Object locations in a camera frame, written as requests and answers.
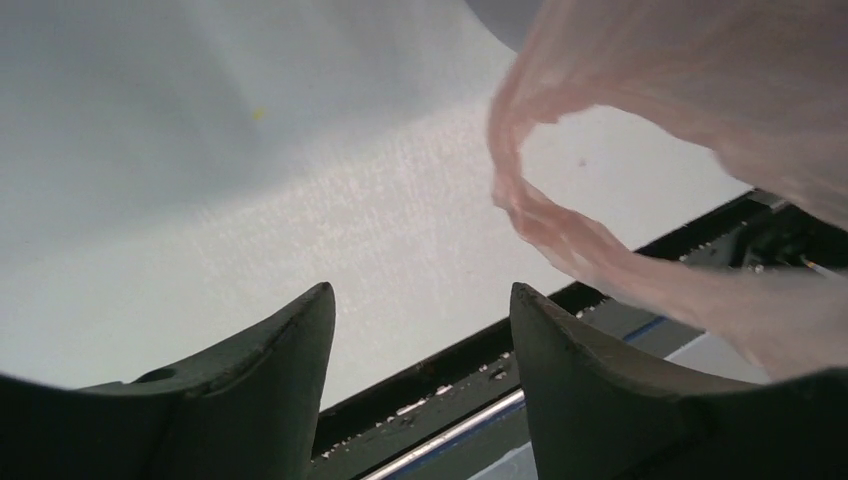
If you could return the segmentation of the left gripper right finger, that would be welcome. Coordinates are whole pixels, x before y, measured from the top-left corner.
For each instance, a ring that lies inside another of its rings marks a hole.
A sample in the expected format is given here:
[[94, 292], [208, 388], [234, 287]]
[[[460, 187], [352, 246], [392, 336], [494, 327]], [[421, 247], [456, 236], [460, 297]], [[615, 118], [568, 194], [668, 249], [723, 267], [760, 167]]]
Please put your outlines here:
[[657, 358], [532, 287], [510, 324], [542, 479], [843, 479], [847, 373], [767, 385]]

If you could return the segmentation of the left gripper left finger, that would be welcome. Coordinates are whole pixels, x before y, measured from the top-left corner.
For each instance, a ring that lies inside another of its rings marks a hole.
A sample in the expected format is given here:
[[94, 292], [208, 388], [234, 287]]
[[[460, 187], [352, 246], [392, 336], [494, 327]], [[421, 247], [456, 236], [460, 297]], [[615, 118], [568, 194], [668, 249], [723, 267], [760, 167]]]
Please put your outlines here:
[[1, 380], [5, 479], [303, 479], [335, 327], [319, 283], [269, 318], [130, 383]]

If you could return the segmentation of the pink plastic trash bag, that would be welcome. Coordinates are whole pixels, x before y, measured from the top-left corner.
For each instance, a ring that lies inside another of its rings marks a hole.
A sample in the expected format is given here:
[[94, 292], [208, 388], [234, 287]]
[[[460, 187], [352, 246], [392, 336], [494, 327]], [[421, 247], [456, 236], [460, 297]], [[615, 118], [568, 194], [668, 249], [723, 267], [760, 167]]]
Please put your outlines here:
[[539, 124], [612, 107], [710, 149], [733, 178], [847, 225], [843, 1], [546, 1], [490, 109], [493, 200], [557, 269], [717, 335], [773, 379], [847, 363], [847, 280], [655, 260], [522, 173]]

